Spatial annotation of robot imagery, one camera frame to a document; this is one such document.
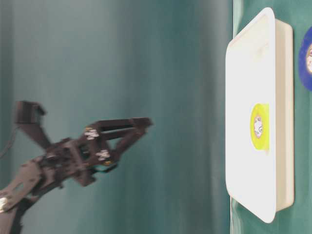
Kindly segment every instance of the green surface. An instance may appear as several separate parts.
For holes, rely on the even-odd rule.
[[[234,35],[263,8],[271,7],[275,17],[293,27],[294,39],[294,118],[295,118],[295,202],[266,224],[233,201],[231,234],[308,234],[312,233],[311,191],[311,93],[298,75],[298,52],[305,32],[311,27],[311,1],[308,0],[234,0]]]
[[[1,143],[15,100],[48,111],[52,141],[98,119],[151,117],[120,166],[43,197],[23,234],[229,233],[225,50],[232,1],[0,0]],[[42,150],[18,133],[4,186]]]

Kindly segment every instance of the white tray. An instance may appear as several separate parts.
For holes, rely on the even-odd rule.
[[[293,204],[293,30],[263,9],[226,52],[226,185],[270,223]],[[269,149],[251,140],[251,112],[269,105]]]

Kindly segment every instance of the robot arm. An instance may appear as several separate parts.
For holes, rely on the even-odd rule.
[[[90,124],[78,139],[66,138],[51,144],[40,117],[43,108],[35,102],[17,103],[16,124],[45,149],[45,154],[22,164],[13,181],[0,191],[0,234],[19,234],[23,214],[40,197],[60,187],[68,178],[82,186],[95,181],[96,166],[110,172],[121,154],[139,140],[152,124],[148,118],[101,120]],[[109,140],[120,138],[114,147]]]

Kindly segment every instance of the blue ring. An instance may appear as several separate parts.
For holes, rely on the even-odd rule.
[[[299,50],[299,76],[301,83],[310,91],[312,91],[312,74],[308,71],[306,65],[306,56],[307,51],[310,45],[312,44],[312,27],[304,35],[304,38],[301,43],[301,47]]]

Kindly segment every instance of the cable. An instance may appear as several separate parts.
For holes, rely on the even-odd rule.
[[[4,155],[8,152],[8,150],[12,147],[15,137],[16,137],[16,133],[18,132],[19,127],[16,126],[11,133],[10,139],[6,144],[6,147],[2,150],[2,152],[0,153],[0,159],[2,159],[4,157]]]

